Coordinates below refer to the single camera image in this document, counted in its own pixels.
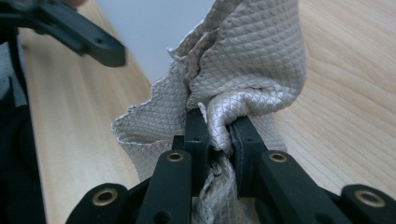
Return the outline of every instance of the metal ring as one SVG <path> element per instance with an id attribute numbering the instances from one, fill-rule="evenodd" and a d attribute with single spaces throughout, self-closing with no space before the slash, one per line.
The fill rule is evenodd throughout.
<path id="1" fill-rule="evenodd" d="M 365 203 L 372 207 L 384 207 L 386 204 L 381 197 L 366 189 L 356 190 L 355 197 L 362 203 Z"/>
<path id="2" fill-rule="evenodd" d="M 174 152 L 174 153 L 170 153 L 166 156 L 166 158 L 169 161 L 182 161 L 183 160 L 183 154 L 178 153 L 178 152 Z"/>
<path id="3" fill-rule="evenodd" d="M 272 153 L 269 155 L 269 158 L 271 159 L 271 161 L 276 161 L 276 162 L 285 162 L 288 160 L 287 157 L 285 157 L 280 153 Z"/>
<path id="4" fill-rule="evenodd" d="M 116 189 L 101 189 L 93 195 L 92 203 L 96 206 L 105 206 L 114 202 L 118 195 Z"/>

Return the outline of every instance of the white surface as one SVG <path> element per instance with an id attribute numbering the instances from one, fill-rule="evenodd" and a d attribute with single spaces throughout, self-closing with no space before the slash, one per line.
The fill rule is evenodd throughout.
<path id="1" fill-rule="evenodd" d="M 97 0 L 120 41 L 152 83 L 168 73 L 174 49 L 204 18 L 213 0 Z"/>

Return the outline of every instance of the wooden table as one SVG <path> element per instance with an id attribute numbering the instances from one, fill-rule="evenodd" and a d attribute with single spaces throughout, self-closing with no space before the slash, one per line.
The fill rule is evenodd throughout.
<path id="1" fill-rule="evenodd" d="M 300 10 L 307 81 L 275 115 L 289 153 L 333 192 L 362 183 L 396 198 L 396 3 L 301 0 Z M 93 1 L 80 12 L 112 32 Z M 22 42 L 47 219 L 63 223 L 89 189 L 137 184 L 109 126 L 149 84 L 131 58 L 106 68 L 48 36 L 23 31 Z"/>

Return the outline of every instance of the twisted cloth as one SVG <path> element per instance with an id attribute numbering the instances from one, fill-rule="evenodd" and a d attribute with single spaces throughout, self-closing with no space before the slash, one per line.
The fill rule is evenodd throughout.
<path id="1" fill-rule="evenodd" d="M 226 125 L 248 115 L 270 150 L 286 150 L 272 113 L 290 105 L 304 85 L 298 0 L 217 0 L 169 52 L 169 75 L 152 85 L 147 102 L 115 119 L 112 132 L 145 180 L 173 136 L 184 134 L 186 112 L 200 107 L 222 153 L 193 201 L 192 222 L 257 222 L 251 200 L 236 196 Z"/>

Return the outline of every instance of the black cable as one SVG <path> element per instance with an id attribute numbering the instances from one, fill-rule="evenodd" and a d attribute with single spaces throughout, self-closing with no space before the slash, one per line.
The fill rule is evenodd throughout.
<path id="1" fill-rule="evenodd" d="M 26 79 L 21 68 L 20 53 L 18 48 L 18 28 L 10 28 L 7 30 L 9 57 L 11 58 L 12 67 L 14 69 L 17 80 L 22 88 L 27 104 L 29 98 L 26 87 Z"/>

